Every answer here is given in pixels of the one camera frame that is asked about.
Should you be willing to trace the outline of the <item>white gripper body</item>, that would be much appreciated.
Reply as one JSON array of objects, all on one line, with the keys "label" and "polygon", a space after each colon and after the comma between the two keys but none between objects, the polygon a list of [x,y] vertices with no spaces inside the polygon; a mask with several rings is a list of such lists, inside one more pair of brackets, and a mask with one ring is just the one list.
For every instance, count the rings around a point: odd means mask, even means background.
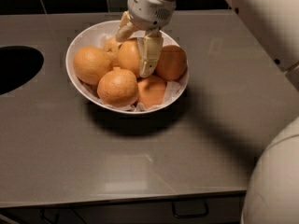
[{"label": "white gripper body", "polygon": [[128,0],[131,22],[139,29],[148,31],[165,27],[176,8],[176,0]]}]

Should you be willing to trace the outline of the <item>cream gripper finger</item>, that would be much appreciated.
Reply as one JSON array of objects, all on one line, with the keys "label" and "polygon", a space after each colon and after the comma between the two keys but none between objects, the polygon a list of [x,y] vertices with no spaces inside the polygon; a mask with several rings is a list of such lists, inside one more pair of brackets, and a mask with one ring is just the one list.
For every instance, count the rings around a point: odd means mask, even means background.
[{"label": "cream gripper finger", "polygon": [[143,37],[137,39],[137,46],[141,57],[139,75],[149,77],[155,70],[160,58],[164,39],[159,29],[147,31]]},{"label": "cream gripper finger", "polygon": [[124,42],[136,31],[138,31],[138,28],[131,22],[129,12],[124,11],[121,16],[118,32],[116,33],[116,40],[118,42]]}]

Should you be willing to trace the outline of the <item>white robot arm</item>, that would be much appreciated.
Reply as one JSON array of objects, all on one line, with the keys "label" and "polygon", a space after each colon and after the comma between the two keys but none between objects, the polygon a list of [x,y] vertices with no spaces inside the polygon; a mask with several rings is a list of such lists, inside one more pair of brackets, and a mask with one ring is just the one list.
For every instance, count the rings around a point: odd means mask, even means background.
[{"label": "white robot arm", "polygon": [[179,11],[166,31],[186,49],[190,81],[168,108],[120,119],[121,203],[143,221],[236,223],[249,177],[298,116],[298,94],[242,9]]}]

